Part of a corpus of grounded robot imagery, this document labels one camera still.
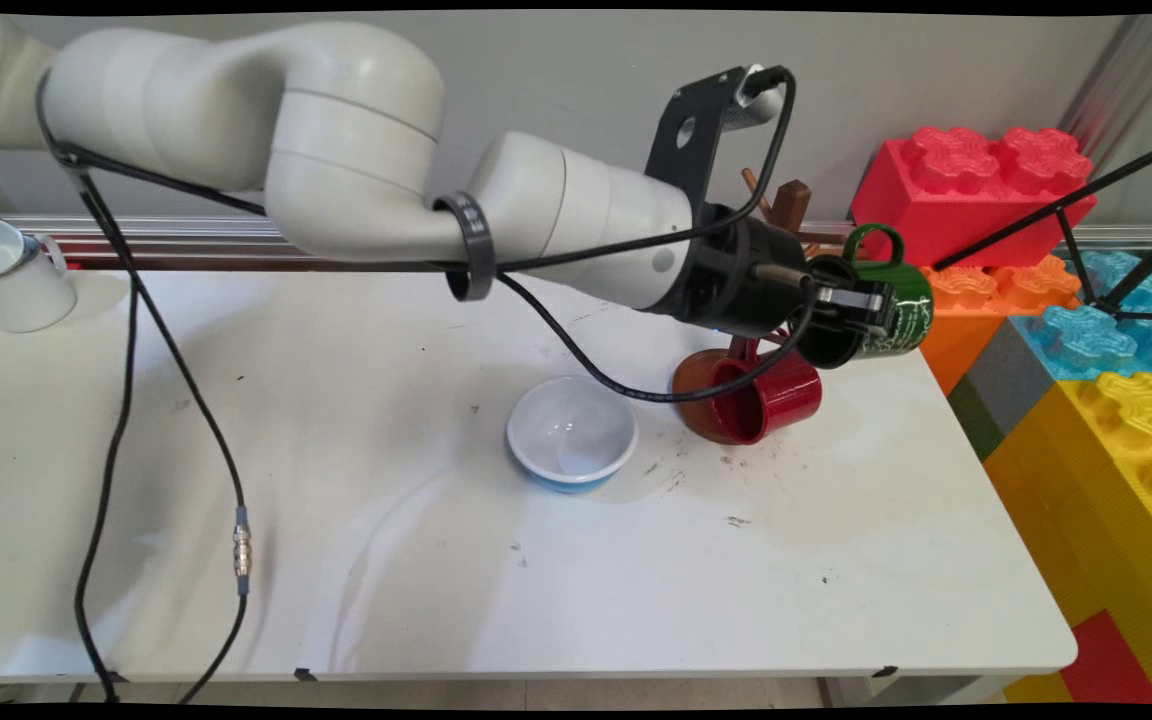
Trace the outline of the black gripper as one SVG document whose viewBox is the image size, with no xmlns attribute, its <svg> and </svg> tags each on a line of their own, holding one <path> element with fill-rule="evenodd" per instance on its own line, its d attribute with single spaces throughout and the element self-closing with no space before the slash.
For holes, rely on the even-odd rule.
<svg viewBox="0 0 1152 720">
<path fill-rule="evenodd" d="M 755 265 L 764 264 L 808 272 L 799 238 L 755 215 L 704 234 L 687 243 L 681 272 L 650 313 L 741 338 L 765 336 L 797 313 L 803 293 L 755 278 Z M 888 282 L 859 281 L 852 288 L 823 286 L 814 300 L 823 323 L 890 338 L 897 325 L 895 295 Z"/>
</svg>

